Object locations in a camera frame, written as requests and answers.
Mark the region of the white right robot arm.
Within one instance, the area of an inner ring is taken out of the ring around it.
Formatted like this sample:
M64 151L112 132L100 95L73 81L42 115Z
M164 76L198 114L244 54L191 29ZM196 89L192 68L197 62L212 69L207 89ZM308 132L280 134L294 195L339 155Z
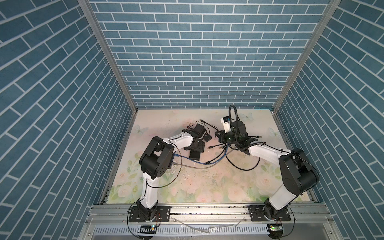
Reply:
M245 124L230 117L221 119L224 129L216 131L220 143L234 145L240 152L264 159L280 166L282 185L265 201L268 214L279 212L296 197L313 188L320 180L320 174L310 164L301 149L284 150L259 142L259 137L250 137Z

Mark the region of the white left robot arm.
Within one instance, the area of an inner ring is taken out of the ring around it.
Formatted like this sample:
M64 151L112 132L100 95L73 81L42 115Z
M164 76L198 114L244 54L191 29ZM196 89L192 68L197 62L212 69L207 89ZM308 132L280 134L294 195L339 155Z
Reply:
M210 131L202 124L182 130L180 134L173 137L153 137L139 161L143 172L144 186L138 205L146 210L156 207L160 177L172 167L175 152L185 149L186 151L202 153L205 143L211 139Z

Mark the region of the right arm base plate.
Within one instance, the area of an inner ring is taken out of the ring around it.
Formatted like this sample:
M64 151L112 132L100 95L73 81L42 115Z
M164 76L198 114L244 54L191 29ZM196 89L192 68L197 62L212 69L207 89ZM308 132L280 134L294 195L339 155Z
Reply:
M291 221L291 216L287 207L284 207L281 210L275 210L273 207L267 205L250 205L247 206L247 210L250 213L252 222L289 222Z

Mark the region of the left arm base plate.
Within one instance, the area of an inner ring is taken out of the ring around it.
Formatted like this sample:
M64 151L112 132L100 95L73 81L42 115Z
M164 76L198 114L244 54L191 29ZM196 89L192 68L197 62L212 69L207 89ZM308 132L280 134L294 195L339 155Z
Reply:
M153 206L147 209L143 206L133 206L130 211L130 223L153 222L156 217L161 218L161 222L169 222L171 214L170 206Z

